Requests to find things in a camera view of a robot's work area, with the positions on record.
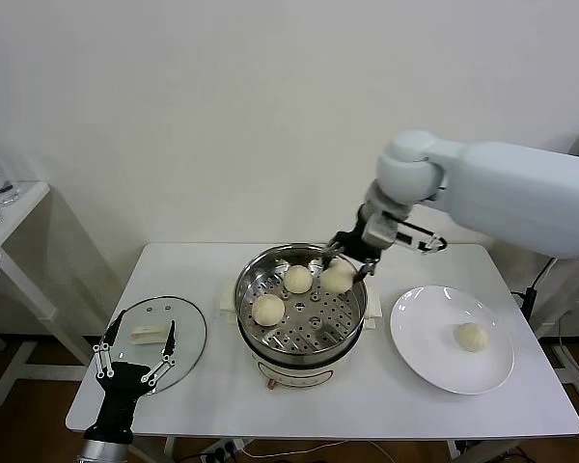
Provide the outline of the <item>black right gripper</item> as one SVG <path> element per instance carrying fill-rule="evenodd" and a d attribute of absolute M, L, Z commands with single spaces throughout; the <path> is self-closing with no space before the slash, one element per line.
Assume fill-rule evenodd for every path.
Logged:
<path fill-rule="evenodd" d="M 323 270 L 330 266 L 336 256 L 343 253 L 348 258 L 363 262 L 360 269 L 353 275 L 355 285 L 374 275 L 381 258 L 381 250 L 362 239 L 365 226 L 366 222 L 358 216 L 351 231 L 338 231 L 335 234 L 335 239 L 331 239 L 323 248 L 321 255 Z"/>

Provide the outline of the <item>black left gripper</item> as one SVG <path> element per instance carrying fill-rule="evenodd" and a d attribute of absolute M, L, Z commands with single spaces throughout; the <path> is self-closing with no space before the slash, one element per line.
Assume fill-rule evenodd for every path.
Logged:
<path fill-rule="evenodd" d="M 97 382 L 104 398 L 96 422 L 84 433 L 86 440 L 132 442 L 131 426 L 137 401 L 149 393 L 161 377 L 176 364 L 176 321 L 172 320 L 161 360 L 152 368 L 127 362 L 113 362 L 110 350 L 120 331 L 126 310 L 109 324 L 98 344 L 93 346 Z"/>

